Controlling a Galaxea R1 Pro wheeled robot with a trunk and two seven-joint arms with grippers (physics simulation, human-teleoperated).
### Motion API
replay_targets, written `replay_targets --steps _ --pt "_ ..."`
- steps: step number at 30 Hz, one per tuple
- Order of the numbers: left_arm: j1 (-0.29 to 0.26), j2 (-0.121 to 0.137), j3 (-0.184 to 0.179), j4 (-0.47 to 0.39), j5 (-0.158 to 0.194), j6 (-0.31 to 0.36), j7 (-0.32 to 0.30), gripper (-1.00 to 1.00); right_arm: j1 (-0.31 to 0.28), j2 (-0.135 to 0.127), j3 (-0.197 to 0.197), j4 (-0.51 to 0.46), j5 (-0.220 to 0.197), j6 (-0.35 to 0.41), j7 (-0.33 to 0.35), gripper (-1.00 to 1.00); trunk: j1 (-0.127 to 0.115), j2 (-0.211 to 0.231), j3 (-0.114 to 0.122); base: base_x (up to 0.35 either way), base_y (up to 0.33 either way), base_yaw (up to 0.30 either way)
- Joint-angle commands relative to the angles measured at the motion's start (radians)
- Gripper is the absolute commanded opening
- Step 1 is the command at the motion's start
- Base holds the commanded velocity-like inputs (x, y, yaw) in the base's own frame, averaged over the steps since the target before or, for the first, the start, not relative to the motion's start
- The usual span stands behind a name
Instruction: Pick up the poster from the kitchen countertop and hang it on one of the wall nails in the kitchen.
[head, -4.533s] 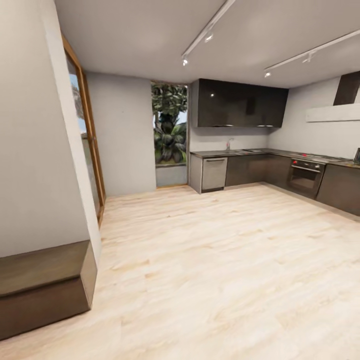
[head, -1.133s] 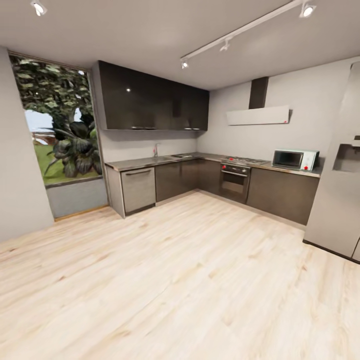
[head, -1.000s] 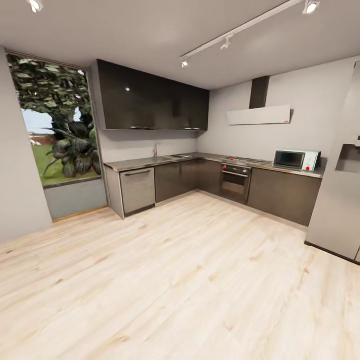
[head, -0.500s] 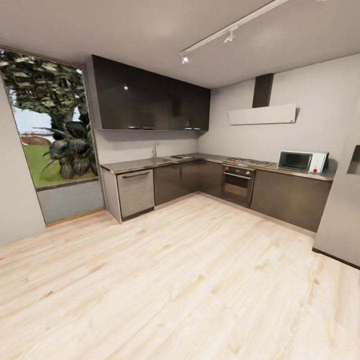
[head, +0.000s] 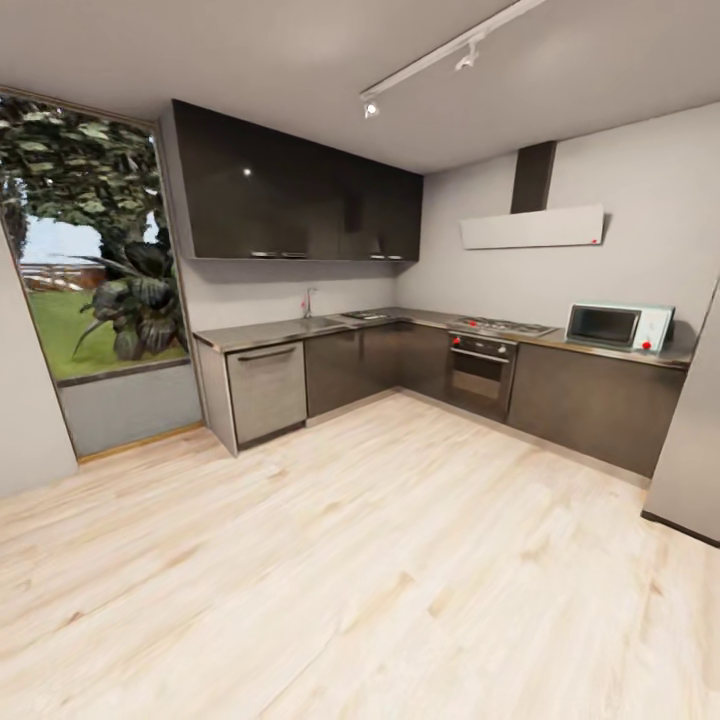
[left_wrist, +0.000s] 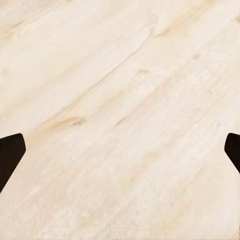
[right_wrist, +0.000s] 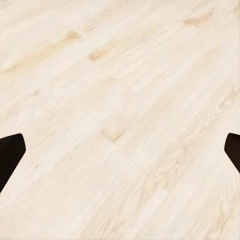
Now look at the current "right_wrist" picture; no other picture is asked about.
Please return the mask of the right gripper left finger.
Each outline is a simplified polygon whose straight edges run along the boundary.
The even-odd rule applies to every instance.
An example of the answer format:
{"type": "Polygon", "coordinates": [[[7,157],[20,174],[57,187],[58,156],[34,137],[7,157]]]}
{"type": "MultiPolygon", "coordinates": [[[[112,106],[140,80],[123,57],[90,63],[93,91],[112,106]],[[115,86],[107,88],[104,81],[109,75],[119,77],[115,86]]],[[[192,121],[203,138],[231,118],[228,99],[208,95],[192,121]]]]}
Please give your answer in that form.
{"type": "Polygon", "coordinates": [[[26,153],[22,133],[0,138],[0,193],[26,153]]]}

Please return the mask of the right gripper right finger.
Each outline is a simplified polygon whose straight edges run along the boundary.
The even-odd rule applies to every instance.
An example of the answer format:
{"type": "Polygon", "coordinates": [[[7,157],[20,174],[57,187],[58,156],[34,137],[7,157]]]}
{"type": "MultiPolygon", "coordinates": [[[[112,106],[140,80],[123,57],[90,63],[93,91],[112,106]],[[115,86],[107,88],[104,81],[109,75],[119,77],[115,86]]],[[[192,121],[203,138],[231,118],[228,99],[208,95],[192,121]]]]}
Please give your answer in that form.
{"type": "Polygon", "coordinates": [[[240,173],[240,135],[235,133],[229,133],[225,145],[224,151],[240,173]]]}

